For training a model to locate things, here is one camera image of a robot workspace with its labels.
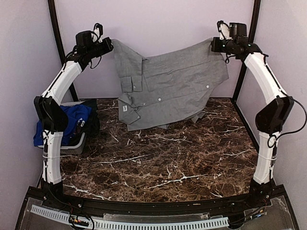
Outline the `grey button shirt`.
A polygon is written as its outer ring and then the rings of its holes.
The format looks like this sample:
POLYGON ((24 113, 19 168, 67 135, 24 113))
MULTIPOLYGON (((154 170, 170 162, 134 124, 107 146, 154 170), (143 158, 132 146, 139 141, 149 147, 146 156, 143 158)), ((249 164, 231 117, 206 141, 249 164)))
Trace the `grey button shirt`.
POLYGON ((197 122, 214 89, 228 79, 223 56, 211 41, 153 57, 144 57, 112 41, 122 95, 118 118, 128 131, 168 128, 190 119, 197 122))

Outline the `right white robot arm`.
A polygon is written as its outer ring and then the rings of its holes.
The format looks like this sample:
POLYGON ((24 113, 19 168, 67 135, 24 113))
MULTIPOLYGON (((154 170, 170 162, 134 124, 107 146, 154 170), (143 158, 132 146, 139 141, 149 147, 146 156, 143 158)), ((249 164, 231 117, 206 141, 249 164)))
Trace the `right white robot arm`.
POLYGON ((255 117, 260 148, 251 185, 268 185, 273 179, 283 125, 297 101, 278 82, 267 63, 267 55, 257 44, 249 42, 246 24, 226 24, 220 20, 217 22, 217 29, 220 35, 213 38, 212 51, 241 60, 253 74, 265 98, 265 107, 255 117))

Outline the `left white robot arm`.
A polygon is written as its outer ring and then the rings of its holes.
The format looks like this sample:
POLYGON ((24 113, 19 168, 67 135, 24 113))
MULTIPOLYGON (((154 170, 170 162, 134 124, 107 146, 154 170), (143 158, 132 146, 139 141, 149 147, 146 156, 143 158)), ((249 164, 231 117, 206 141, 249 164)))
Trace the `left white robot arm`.
POLYGON ((100 58, 113 50, 109 37, 102 38, 94 31, 76 35, 76 45, 65 57, 63 67, 47 89, 34 99, 43 138, 43 182, 50 187, 62 186, 60 173, 60 147, 68 116, 61 109, 66 91, 94 58, 100 58))

